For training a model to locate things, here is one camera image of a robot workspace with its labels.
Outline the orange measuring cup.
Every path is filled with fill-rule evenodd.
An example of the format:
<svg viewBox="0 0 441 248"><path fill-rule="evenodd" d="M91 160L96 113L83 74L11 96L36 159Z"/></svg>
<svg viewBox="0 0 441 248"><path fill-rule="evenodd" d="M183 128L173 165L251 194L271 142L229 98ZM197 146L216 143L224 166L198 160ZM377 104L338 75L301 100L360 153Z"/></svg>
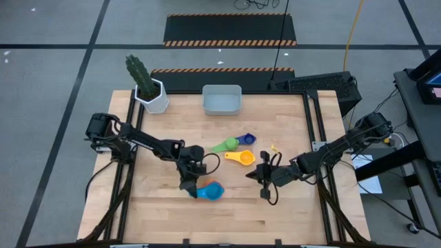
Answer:
<svg viewBox="0 0 441 248"><path fill-rule="evenodd" d="M210 201L219 200L225 192L224 187L213 178L209 178L203 187L203 197Z"/></svg>

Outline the green measuring cup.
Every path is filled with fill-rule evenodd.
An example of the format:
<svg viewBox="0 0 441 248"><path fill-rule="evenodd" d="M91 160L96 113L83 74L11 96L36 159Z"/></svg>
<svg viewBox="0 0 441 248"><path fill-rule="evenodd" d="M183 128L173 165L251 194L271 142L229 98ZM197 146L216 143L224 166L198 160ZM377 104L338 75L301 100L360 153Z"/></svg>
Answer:
<svg viewBox="0 0 441 248"><path fill-rule="evenodd" d="M213 153L219 152L234 152L239 144L239 140L234 137L229 137L221 144L218 144L212 148Z"/></svg>

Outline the white plastic basket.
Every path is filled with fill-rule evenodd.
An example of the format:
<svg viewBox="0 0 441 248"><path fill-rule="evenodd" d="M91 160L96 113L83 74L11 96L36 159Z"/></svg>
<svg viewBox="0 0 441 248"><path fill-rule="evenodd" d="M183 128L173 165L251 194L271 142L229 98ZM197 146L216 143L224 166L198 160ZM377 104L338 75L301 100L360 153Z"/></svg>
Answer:
<svg viewBox="0 0 441 248"><path fill-rule="evenodd" d="M233 116L242 108L242 87L239 85L204 85L202 106L209 116Z"/></svg>

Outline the dark laptop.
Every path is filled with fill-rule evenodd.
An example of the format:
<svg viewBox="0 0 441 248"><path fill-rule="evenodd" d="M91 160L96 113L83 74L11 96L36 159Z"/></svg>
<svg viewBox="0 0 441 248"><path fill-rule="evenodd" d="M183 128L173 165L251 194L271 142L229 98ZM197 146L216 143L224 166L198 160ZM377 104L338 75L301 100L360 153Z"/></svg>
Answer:
<svg viewBox="0 0 441 248"><path fill-rule="evenodd" d="M409 73L424 104L441 105L441 49Z"/></svg>

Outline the white hexagonal planter pot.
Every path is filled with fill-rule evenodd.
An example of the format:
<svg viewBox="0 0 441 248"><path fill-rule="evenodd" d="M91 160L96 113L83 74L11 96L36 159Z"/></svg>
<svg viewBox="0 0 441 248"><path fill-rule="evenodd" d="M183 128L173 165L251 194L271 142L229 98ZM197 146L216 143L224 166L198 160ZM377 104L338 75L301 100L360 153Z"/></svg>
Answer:
<svg viewBox="0 0 441 248"><path fill-rule="evenodd" d="M160 93L158 96L150 101L145 101L141 98L141 90L138 86L135 87L134 98L147 110L150 114L162 114L166 111L170 104L170 100L167 97L165 87L162 81L152 79L156 86L159 86Z"/></svg>

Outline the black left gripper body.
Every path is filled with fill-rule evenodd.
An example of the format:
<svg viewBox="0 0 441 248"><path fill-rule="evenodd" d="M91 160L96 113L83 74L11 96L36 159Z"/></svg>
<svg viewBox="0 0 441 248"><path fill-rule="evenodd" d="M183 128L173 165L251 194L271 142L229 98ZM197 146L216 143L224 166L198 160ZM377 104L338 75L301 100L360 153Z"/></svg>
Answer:
<svg viewBox="0 0 441 248"><path fill-rule="evenodd" d="M180 149L177 166L182 183L196 180L199 176L206 174L207 167L203 164L204 155L204 149L198 145Z"/></svg>

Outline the yellow measuring cup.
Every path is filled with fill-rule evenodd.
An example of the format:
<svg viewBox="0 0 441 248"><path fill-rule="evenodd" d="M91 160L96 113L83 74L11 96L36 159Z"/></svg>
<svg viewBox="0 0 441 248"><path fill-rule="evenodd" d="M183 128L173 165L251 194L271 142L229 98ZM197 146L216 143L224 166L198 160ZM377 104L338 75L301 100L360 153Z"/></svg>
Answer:
<svg viewBox="0 0 441 248"><path fill-rule="evenodd" d="M244 166L249 166L256 161L256 157L249 150L244 150L241 152L226 152L224 158L236 161Z"/></svg>

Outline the grey side desk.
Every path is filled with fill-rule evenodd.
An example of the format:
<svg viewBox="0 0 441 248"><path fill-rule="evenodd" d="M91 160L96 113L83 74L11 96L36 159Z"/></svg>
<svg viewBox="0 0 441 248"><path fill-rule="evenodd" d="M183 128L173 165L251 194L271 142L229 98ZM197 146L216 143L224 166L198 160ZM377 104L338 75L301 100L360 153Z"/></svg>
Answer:
<svg viewBox="0 0 441 248"><path fill-rule="evenodd" d="M412 163L415 174L405 176L404 183L407 187L421 187L441 235L441 172L439 177L431 174L434 165L441 165L441 105L423 103L416 82L409 77L412 70L405 69L393 76L407 109L408 126L416 131L418 140L357 169L356 178L362 181Z"/></svg>

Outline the black mat with striped edges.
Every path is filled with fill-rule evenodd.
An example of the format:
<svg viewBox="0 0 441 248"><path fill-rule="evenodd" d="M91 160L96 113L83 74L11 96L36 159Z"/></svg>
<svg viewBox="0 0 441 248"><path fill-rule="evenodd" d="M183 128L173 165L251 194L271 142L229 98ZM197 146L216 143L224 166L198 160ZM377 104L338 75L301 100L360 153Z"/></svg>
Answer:
<svg viewBox="0 0 441 248"><path fill-rule="evenodd" d="M170 14L165 47L278 47L295 46L290 14L225 13Z"/></svg>
<svg viewBox="0 0 441 248"><path fill-rule="evenodd" d="M161 81L168 93L202 92L205 85L239 85L243 92L264 92L295 77L293 68L181 68L155 69L151 77Z"/></svg>

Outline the small indigo measuring cup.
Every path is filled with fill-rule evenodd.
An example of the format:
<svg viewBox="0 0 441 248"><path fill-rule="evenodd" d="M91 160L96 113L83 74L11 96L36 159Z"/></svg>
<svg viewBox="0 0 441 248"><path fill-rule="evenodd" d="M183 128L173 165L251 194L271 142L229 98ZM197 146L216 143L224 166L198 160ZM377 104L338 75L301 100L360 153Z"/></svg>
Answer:
<svg viewBox="0 0 441 248"><path fill-rule="evenodd" d="M236 139L238 140L239 145L252 145L256 141L256 137L250 133L238 136Z"/></svg>

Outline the green cactus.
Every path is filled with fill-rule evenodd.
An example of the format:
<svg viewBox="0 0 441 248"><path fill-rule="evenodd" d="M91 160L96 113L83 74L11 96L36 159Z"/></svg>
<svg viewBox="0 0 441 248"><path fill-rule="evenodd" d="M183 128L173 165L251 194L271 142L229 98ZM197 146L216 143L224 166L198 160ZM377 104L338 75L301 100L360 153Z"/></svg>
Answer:
<svg viewBox="0 0 441 248"><path fill-rule="evenodd" d="M138 97L144 101L155 99L159 95L160 89L151 79L143 62L137 56L130 54L126 56L125 64L138 87Z"/></svg>

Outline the black computer case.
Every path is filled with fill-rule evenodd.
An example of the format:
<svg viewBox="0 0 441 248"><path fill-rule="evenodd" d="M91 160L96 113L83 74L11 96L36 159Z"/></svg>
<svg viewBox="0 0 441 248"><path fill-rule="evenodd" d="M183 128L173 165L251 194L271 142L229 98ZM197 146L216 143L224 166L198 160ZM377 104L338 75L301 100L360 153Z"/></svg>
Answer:
<svg viewBox="0 0 441 248"><path fill-rule="evenodd" d="M334 91L338 98L342 116L346 116L362 100L356 78L350 72L335 72L285 79L275 82L275 88L287 92L307 90Z"/></svg>

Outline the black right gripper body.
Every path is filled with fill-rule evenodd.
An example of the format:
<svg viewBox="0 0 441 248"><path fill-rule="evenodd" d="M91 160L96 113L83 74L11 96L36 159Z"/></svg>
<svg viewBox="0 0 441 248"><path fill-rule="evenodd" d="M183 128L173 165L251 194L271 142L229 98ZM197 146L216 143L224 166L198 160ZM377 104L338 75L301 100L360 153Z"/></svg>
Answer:
<svg viewBox="0 0 441 248"><path fill-rule="evenodd" d="M274 159L277 156L281 158L282 154L279 152L270 158L268 152L260 152L260 157L263 160L263 163L260 164L260 168L264 173L264 179L260 180L260 183L263 185L263 188L260 191L260 197L263 199L271 198L271 192L269 190L270 185L274 186L274 189L276 190L276 198L278 198L277 187L282 187L294 180L298 180L300 177L300 170L294 158L289 160L290 165L280 166L280 162L277 162L276 165L274 165Z"/></svg>

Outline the light blue measuring cup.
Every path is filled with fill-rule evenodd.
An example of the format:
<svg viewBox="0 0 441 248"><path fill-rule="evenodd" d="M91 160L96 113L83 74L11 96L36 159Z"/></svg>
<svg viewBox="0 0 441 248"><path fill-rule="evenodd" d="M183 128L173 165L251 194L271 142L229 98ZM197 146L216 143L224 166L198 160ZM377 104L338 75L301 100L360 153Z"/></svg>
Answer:
<svg viewBox="0 0 441 248"><path fill-rule="evenodd" d="M206 184L206 186L198 188L196 190L196 197L217 201L223 196L224 192L225 189L220 183L212 181Z"/></svg>

